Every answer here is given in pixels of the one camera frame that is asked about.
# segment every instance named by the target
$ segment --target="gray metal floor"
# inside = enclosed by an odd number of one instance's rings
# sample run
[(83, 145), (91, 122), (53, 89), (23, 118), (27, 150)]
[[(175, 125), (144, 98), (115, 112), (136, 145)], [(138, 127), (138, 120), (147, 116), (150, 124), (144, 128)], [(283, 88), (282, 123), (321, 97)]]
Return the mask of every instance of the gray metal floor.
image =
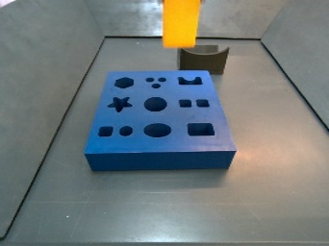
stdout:
[(177, 69), (160, 39), (107, 39), (5, 242), (329, 242), (329, 138), (259, 41), (213, 76), (238, 153), (229, 170), (90, 171), (108, 71)]

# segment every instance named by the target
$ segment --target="square hole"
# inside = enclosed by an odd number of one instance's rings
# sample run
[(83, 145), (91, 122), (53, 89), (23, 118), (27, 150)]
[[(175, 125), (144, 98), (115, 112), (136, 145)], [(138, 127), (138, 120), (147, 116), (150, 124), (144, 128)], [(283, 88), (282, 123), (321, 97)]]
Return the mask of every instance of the square hole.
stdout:
[(102, 127), (98, 131), (99, 136), (111, 136), (114, 133), (114, 127)]
[(186, 99), (182, 99), (181, 100), (181, 107), (182, 108), (190, 108), (191, 107), (191, 101), (186, 100)]
[(189, 123), (189, 135), (214, 135), (214, 126), (211, 123)]
[(201, 108), (207, 108), (210, 106), (210, 102), (206, 99), (197, 100), (197, 106)]

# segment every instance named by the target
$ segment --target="shape sorter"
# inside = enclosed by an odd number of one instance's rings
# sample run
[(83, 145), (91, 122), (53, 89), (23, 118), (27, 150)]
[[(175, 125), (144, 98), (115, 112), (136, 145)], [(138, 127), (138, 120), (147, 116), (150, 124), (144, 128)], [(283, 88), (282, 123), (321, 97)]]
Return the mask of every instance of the shape sorter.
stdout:
[(207, 71), (108, 74), (84, 148), (94, 171), (229, 168), (235, 152)]

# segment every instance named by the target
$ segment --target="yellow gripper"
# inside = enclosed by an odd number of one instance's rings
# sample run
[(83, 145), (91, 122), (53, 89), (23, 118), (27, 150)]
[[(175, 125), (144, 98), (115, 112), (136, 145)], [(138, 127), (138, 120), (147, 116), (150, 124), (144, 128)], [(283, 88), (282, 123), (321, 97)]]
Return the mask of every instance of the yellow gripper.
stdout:
[(201, 0), (163, 0), (163, 46), (189, 48), (195, 45)]

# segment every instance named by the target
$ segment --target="metal wall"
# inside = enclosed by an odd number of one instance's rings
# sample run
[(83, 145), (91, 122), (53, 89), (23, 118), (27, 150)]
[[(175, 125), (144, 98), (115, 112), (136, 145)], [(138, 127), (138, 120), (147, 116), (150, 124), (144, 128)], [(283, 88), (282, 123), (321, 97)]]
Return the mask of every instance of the metal wall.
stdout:
[(82, 0), (16, 1), (0, 23), (3, 237), (104, 37)]
[(329, 1), (294, 0), (262, 42), (329, 128)]
[[(207, 0), (199, 37), (261, 38), (288, 0)], [(86, 0), (107, 37), (160, 37), (160, 0)]]

